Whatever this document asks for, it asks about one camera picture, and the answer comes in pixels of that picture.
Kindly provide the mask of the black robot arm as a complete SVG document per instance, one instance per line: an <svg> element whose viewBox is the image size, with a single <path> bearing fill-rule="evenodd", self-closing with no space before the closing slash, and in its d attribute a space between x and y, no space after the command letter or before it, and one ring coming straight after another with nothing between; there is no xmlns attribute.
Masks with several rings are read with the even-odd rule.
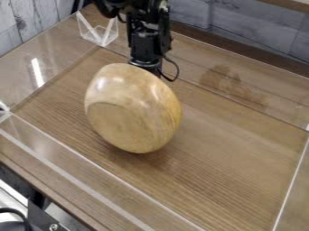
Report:
<svg viewBox="0 0 309 231"><path fill-rule="evenodd" d="M167 0L93 0L100 14L127 25L129 64L163 75L161 59L171 50Z"/></svg>

